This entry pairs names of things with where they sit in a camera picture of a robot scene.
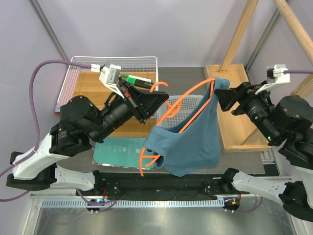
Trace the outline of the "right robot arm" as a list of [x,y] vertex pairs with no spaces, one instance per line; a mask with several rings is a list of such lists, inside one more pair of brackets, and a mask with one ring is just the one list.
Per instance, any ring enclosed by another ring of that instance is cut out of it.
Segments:
[[247,115],[267,139],[269,146],[278,146],[278,152],[295,167],[300,181],[276,183],[253,177],[237,169],[228,168],[222,175],[221,186],[231,193],[249,192],[282,205],[290,215],[311,222],[313,220],[313,108],[298,95],[283,97],[272,104],[270,93],[261,85],[244,82],[236,88],[214,91],[222,111]]

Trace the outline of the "orange plastic hanger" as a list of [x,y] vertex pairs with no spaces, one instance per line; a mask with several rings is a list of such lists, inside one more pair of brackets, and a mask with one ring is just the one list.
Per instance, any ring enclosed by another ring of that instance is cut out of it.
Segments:
[[[195,86],[193,86],[192,88],[190,88],[188,91],[186,91],[183,95],[180,96],[180,98],[177,99],[177,101],[171,105],[168,101],[166,101],[165,103],[167,104],[167,106],[169,107],[169,109],[165,112],[165,114],[159,119],[159,121],[156,123],[156,126],[160,126],[160,124],[164,121],[164,119],[166,118],[173,118],[178,111],[181,108],[181,101],[186,98],[187,95],[189,95],[192,91],[196,90],[197,88],[199,88],[200,86],[210,83],[210,97],[208,98],[208,100],[200,107],[200,109],[191,117],[191,119],[180,129],[179,134],[181,134],[198,116],[199,114],[205,109],[205,107],[209,104],[209,102],[211,101],[211,98],[213,96],[213,92],[214,92],[214,85],[215,85],[215,78],[209,78],[206,79],[198,84],[196,84]],[[152,159],[150,163],[146,164],[145,166],[151,166],[152,164],[154,164],[160,157],[160,154],[158,155],[144,155],[146,148],[142,147],[141,151],[140,151],[140,155],[139,155],[139,172],[141,177],[144,176],[144,172],[143,172],[143,167],[142,167],[142,160],[143,159]]]

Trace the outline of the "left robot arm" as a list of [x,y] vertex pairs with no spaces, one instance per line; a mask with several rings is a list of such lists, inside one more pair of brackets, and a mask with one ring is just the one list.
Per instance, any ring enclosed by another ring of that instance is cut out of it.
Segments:
[[60,108],[60,121],[37,147],[26,153],[12,152],[12,173],[6,186],[27,191],[39,191],[51,185],[77,188],[82,191],[103,189],[98,171],[83,173],[57,165],[92,148],[91,141],[104,139],[129,119],[146,123],[169,98],[166,92],[137,89],[129,82],[119,83],[121,94],[111,93],[104,108],[99,110],[86,96],[78,95]]

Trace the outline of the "blue tank top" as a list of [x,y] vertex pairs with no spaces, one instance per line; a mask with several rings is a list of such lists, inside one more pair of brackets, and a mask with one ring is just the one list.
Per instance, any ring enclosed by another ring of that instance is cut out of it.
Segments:
[[156,168],[164,168],[182,177],[219,164],[218,100],[214,91],[228,89],[229,86],[229,80],[216,77],[188,117],[169,128],[152,128],[143,148],[158,156],[157,160],[153,160]]

